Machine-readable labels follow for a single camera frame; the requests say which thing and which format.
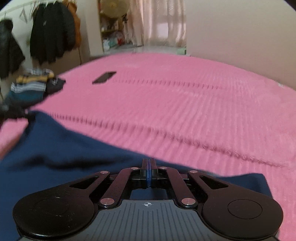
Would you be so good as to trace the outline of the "navy blue sweatshirt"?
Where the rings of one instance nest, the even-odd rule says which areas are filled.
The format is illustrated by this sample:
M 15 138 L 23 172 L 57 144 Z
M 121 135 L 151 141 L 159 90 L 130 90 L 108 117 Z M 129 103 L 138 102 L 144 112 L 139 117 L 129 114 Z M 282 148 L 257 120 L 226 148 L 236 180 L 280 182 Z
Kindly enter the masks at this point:
M 1 140 L 1 240 L 18 240 L 13 208 L 24 196 L 92 175 L 139 167 L 145 155 L 71 131 L 47 114 L 6 121 Z

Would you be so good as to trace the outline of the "teal striped sweater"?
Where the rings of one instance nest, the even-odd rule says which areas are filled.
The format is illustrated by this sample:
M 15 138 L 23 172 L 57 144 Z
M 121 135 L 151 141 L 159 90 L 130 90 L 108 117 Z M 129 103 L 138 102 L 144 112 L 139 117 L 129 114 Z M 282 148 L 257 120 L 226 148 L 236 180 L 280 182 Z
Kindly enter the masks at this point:
M 41 102 L 46 92 L 47 82 L 55 78 L 50 69 L 28 69 L 11 84 L 4 104 L 28 108 Z

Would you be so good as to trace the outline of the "black garment under pile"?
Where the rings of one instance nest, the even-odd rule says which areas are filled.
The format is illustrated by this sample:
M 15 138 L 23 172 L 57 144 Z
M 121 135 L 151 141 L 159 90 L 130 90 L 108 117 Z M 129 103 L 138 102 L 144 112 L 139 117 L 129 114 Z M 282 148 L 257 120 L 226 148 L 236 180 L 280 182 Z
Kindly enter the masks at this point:
M 55 94 L 63 89 L 63 86 L 66 84 L 66 80 L 61 78 L 51 78 L 48 79 L 46 83 L 46 89 L 44 97 Z

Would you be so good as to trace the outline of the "black puffer jacket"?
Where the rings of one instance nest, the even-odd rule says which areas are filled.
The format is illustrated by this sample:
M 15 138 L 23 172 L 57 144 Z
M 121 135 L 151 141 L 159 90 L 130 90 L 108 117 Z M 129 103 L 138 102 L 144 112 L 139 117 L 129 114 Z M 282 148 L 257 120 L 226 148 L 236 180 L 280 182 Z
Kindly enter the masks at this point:
M 22 49 L 15 40 L 11 19 L 1 20 L 1 79 L 15 73 L 25 60 Z

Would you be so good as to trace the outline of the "pink bed blanket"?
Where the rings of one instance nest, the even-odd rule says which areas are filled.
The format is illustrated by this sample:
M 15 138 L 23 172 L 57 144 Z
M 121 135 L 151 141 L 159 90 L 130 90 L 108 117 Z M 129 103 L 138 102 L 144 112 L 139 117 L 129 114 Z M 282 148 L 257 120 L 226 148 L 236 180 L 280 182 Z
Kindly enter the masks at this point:
M 283 209 L 280 239 L 295 240 L 293 89 L 231 65 L 151 53 L 111 55 L 61 77 L 63 89 L 35 111 L 162 165 L 261 173 Z

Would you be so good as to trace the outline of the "black hanging coats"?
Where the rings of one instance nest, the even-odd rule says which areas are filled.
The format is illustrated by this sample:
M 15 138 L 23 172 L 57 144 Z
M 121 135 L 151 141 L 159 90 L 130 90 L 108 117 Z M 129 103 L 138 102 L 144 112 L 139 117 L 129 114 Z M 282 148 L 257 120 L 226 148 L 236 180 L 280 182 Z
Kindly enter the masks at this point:
M 30 56 L 38 62 L 54 63 L 76 44 L 72 13 L 60 1 L 39 4 L 33 12 Z

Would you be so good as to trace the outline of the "black smartphone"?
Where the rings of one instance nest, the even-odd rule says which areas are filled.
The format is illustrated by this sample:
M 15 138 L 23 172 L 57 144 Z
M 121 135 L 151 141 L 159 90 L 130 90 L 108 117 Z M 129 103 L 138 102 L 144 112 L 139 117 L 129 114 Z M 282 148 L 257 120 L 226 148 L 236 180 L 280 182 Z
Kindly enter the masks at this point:
M 105 83 L 107 80 L 109 80 L 113 75 L 116 74 L 116 71 L 111 71 L 111 72 L 106 72 L 103 73 L 101 76 L 99 76 L 98 78 L 96 78 L 92 84 L 101 84 L 101 83 Z

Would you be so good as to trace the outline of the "green small box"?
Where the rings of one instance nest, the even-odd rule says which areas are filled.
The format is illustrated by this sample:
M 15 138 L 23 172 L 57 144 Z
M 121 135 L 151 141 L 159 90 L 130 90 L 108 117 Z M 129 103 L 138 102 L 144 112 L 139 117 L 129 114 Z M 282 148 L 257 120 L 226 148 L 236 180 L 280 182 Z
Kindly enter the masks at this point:
M 177 49 L 177 54 L 178 55 L 186 55 L 187 54 L 187 49 L 185 48 L 178 48 Z

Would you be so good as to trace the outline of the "orange hanging jacket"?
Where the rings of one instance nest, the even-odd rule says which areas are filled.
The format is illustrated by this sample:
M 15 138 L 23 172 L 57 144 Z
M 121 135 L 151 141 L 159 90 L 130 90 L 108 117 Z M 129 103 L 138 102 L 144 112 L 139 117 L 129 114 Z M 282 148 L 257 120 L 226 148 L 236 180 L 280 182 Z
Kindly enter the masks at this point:
M 75 1 L 62 1 L 62 3 L 70 11 L 70 13 L 73 16 L 74 27 L 75 27 L 75 45 L 73 49 L 77 49 L 81 45 L 81 33 L 80 33 L 81 20 L 77 15 L 77 4 Z

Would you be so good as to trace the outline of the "wooden shelf with items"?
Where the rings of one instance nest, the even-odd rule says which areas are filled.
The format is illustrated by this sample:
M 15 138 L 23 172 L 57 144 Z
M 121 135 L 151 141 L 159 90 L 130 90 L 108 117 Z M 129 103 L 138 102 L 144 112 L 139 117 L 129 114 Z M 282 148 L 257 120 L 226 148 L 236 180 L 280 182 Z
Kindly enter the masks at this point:
M 127 14 L 118 19 L 109 19 L 101 13 L 100 1 L 98 1 L 98 13 L 103 52 L 107 52 L 110 48 L 117 47 L 125 42 L 123 29 Z

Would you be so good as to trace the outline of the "beige curtain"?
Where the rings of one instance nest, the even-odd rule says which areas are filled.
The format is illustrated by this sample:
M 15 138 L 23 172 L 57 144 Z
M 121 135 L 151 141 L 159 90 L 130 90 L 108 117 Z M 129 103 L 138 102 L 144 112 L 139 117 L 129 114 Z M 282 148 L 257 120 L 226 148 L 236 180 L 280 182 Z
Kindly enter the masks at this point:
M 127 29 L 128 36 L 136 46 L 185 47 L 185 2 L 129 1 Z

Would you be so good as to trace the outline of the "standing fan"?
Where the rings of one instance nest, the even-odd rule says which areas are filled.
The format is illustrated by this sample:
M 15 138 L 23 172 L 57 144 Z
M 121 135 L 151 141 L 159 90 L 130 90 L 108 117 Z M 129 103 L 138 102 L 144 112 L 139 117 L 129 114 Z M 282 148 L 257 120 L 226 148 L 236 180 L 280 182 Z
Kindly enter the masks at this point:
M 100 1 L 101 13 L 109 19 L 118 19 L 128 12 L 129 1 L 124 0 L 102 0 Z

